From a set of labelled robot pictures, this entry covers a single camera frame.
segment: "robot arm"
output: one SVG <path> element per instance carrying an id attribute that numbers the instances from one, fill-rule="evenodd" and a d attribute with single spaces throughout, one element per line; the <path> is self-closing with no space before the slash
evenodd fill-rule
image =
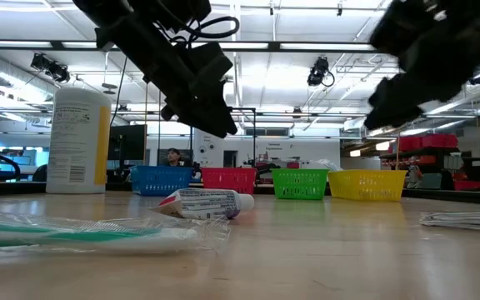
<path id="1" fill-rule="evenodd" d="M 369 129 L 418 118 L 419 104 L 446 102 L 480 65 L 480 0 L 394 0 L 369 41 L 404 71 L 369 98 Z"/>
<path id="2" fill-rule="evenodd" d="M 164 95 L 161 115 L 199 128 L 217 137 L 234 134 L 237 128 L 223 100 L 222 80 L 233 64 L 217 42 L 192 48 L 197 38 L 225 38 L 238 31 L 234 17 L 200 22 L 211 12 L 208 0 L 73 0 L 96 25 L 97 47 L 114 45 L 154 83 Z M 234 22 L 235 28 L 212 34 L 201 30 L 218 22 Z M 187 24 L 196 22 L 196 29 Z M 168 36 L 185 30 L 190 37 Z"/>

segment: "toothbrush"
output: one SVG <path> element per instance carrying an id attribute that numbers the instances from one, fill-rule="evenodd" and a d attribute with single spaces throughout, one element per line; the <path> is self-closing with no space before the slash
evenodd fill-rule
<path id="1" fill-rule="evenodd" d="M 0 223 L 0 248 L 58 245 L 65 248 L 114 252 L 165 252 L 187 249 L 198 239 L 193 229 L 147 229 L 136 232 L 18 226 Z"/>

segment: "blue basket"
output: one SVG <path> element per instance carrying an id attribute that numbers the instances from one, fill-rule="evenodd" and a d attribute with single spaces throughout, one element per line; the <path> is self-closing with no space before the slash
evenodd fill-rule
<path id="1" fill-rule="evenodd" d="M 131 167 L 132 191 L 142 196 L 168 196 L 179 188 L 188 188 L 191 167 Z"/>

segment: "window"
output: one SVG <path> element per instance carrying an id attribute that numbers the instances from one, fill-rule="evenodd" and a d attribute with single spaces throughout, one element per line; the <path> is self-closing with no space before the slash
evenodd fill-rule
<path id="1" fill-rule="evenodd" d="M 253 128 L 246 128 L 246 135 L 253 135 Z M 287 137 L 290 135 L 290 128 L 257 128 L 257 136 L 276 136 L 276 137 Z"/>

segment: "green basket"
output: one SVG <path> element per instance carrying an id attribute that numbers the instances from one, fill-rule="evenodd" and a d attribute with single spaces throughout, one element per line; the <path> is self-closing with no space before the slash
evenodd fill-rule
<path id="1" fill-rule="evenodd" d="M 327 169 L 273 169 L 273 188 L 278 199 L 321 200 Z"/>

